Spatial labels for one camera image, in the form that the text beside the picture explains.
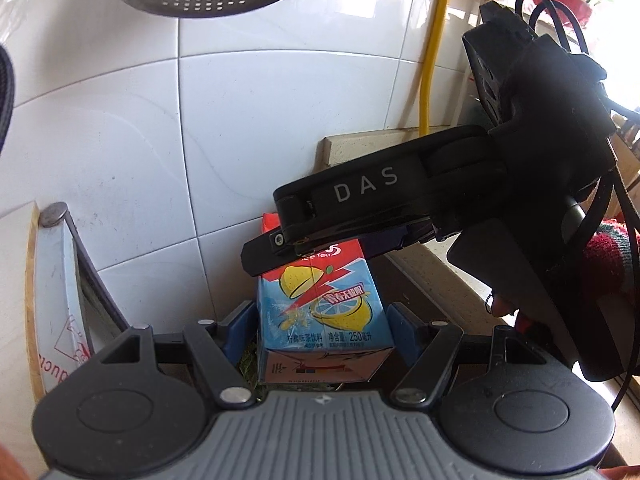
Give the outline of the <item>iced tea drink carton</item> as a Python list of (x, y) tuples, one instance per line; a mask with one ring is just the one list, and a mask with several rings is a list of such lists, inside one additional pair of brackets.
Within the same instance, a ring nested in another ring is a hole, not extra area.
[(366, 382), (394, 348), (356, 240), (262, 274), (257, 307), (265, 384)]

